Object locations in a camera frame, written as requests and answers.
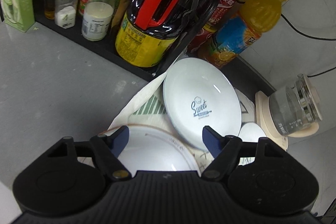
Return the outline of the small white capped jar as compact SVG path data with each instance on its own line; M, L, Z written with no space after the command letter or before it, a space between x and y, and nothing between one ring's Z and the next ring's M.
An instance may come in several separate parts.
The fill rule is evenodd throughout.
M85 39L102 40L114 13L115 0L88 0L83 15L81 32Z

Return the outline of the red drink can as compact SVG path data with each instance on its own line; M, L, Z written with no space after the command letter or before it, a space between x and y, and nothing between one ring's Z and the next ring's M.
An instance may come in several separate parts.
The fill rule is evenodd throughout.
M206 42L215 32L217 28L206 23L203 28L193 38L191 43L187 46L187 52L192 53L198 50L198 48Z
M224 15L226 15L226 13L235 5L235 3L236 0L219 0L216 9L207 21L207 25L209 25L211 28L218 27Z

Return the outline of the orange juice bottle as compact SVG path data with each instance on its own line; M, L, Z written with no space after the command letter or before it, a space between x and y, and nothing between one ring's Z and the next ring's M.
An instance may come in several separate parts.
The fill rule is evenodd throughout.
M246 0L222 28L200 46L198 57L222 68L274 28L285 1Z

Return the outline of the large white rimmed plate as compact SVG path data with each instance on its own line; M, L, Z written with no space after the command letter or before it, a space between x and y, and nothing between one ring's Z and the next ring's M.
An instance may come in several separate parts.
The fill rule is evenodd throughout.
M118 159L132 176L139 170L201 172L192 153L168 132L140 124L128 129L129 141Z

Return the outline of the white Sweet deep plate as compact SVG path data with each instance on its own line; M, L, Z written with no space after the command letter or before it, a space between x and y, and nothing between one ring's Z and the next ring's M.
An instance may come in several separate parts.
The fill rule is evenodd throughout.
M210 63L189 57L169 68L163 82L165 109L177 133L205 151L202 131L237 136L242 126L239 98L226 76Z

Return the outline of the lower red drink can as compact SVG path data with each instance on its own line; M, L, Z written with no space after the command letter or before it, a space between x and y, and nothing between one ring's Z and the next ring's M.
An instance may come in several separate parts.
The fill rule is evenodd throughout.
M192 53L198 50L198 48L206 42L215 32L217 28L206 23L203 28L193 38L191 43L187 46L187 52Z

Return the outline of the small white bakery plate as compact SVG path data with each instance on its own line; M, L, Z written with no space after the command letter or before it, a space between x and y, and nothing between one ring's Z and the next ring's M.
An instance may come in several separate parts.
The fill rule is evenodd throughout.
M257 143L266 134L258 124L248 122L241 127L238 137L244 142Z

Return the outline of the glass electric kettle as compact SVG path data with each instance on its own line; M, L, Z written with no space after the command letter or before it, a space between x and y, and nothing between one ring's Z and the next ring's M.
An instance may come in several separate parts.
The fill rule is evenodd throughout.
M319 95L306 75L269 97L270 117L282 136L304 138L315 134L322 121Z

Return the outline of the black metal shelf rack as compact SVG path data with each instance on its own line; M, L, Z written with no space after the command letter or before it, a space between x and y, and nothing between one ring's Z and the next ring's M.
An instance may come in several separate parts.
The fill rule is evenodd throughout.
M43 0L33 0L34 16L36 22L53 30L64 38L96 53L108 61L126 69L127 71L151 81L164 73L176 58L186 49L198 31L206 24L215 11L219 0L201 0L195 16L188 21L185 32L175 42L161 52L163 42L153 36L141 33L137 27L132 27L126 21L121 22L119 30L123 41L119 44L112 39L104 38L99 42L90 42L80 34L79 20L73 28L62 29L43 15Z

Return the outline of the small glass salt shaker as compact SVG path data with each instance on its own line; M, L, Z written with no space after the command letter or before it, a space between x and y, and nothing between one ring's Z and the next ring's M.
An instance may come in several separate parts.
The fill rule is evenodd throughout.
M67 29L75 25L78 0L55 0L55 24Z

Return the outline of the upper red drink can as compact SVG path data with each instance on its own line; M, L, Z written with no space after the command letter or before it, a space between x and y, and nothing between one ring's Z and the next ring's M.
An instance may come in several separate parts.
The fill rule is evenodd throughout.
M209 25L211 28L218 27L224 15L226 15L226 13L235 5L235 3L236 0L219 0L216 9L207 21L207 25Z

